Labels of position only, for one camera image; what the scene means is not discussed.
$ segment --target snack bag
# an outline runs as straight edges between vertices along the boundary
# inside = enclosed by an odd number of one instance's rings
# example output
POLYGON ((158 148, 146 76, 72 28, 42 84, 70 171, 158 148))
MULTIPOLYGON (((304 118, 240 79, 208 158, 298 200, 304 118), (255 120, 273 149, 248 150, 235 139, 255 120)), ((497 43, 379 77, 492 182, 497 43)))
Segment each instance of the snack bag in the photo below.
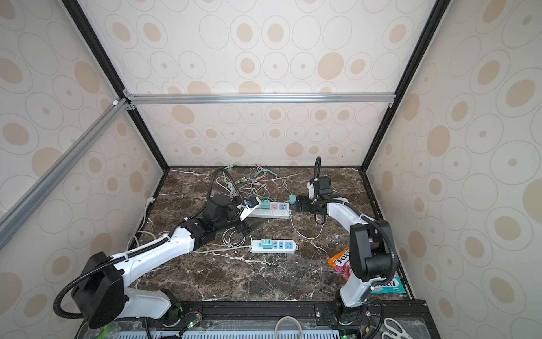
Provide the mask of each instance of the snack bag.
POLYGON ((348 280, 352 273, 350 269, 350 247, 333 256, 327 263, 348 280))

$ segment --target white scissors handle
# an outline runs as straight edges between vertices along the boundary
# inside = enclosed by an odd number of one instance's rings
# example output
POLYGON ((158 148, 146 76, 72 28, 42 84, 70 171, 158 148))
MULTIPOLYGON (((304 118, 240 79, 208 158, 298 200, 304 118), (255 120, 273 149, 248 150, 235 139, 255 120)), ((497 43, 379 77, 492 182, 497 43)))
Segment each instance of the white scissors handle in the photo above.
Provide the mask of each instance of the white scissors handle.
POLYGON ((388 336, 392 339, 413 339, 406 331, 405 329, 393 318, 385 318, 384 319, 384 326, 388 329, 388 331, 385 331, 382 333, 382 339, 384 339, 384 336, 388 336), (399 332, 391 325, 388 325, 388 321, 394 322, 397 327, 399 327, 399 332))

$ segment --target white power strip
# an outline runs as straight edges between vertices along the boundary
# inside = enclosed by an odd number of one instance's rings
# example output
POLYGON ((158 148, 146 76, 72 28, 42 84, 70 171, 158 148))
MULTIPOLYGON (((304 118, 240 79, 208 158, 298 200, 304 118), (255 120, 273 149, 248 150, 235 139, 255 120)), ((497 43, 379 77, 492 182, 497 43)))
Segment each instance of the white power strip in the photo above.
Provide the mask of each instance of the white power strip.
POLYGON ((252 253, 294 253, 297 249, 298 244, 291 239, 256 239, 250 246, 252 253))
POLYGON ((269 209, 256 208, 249 215, 249 218, 274 218, 289 219, 290 204, 287 202, 272 202, 269 209))

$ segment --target brown marble surface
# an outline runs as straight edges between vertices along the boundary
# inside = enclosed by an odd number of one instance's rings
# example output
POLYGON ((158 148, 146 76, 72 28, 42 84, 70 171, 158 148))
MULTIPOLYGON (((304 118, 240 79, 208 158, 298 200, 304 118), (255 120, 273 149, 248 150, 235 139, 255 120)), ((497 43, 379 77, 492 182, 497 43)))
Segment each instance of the brown marble surface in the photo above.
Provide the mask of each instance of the brown marble surface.
MULTIPOLYGON (((169 232, 186 216, 198 211, 205 202, 213 168, 171 169, 154 204, 144 230, 156 235, 169 232)), ((312 168, 271 168, 284 177, 288 188, 297 195, 307 194, 307 181, 312 168)), ((229 170, 233 178, 252 177, 253 168, 229 170)), ((365 189, 355 168, 322 168, 321 175, 331 178, 332 186, 361 212, 373 216, 365 189)), ((280 179, 271 175, 263 181, 275 201, 286 201, 280 179)), ((225 193, 214 185, 213 194, 225 193)), ((314 216, 292 213, 295 228, 308 238, 320 232, 314 216)), ((168 289, 181 301, 223 300, 331 300, 345 280, 328 263, 349 245, 348 232, 329 218, 321 234, 314 240, 301 237, 292 228, 290 219, 248 218, 253 239, 293 239, 299 246, 294 254, 252 254, 247 248, 207 254, 189 253, 174 258, 137 280, 133 286, 144 290, 168 289)), ((152 238, 141 236, 144 244, 152 238)), ((234 234, 232 242, 240 237, 234 234)), ((218 232, 212 244, 223 244, 218 232)), ((206 245, 199 251, 215 250, 206 245)), ((403 299, 399 294, 379 295, 383 299, 403 299)))

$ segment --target patterned wall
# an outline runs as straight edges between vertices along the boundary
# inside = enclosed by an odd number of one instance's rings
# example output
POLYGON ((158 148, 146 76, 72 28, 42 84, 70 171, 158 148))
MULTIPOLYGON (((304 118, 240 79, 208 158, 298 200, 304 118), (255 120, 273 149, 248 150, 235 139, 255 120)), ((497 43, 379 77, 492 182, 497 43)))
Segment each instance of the patterned wall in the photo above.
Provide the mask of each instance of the patterned wall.
POLYGON ((138 94, 393 92, 434 0, 80 0, 138 94))
POLYGON ((126 250, 162 176, 129 121, 120 115, 0 250, 1 339, 73 338, 81 321, 53 313, 56 294, 92 254, 126 250))
POLYGON ((139 106, 169 165, 360 165, 388 104, 139 106))
POLYGON ((445 339, 542 333, 542 2, 457 0, 369 177, 445 339))
POLYGON ((0 3, 0 218, 116 95, 52 0, 0 3))

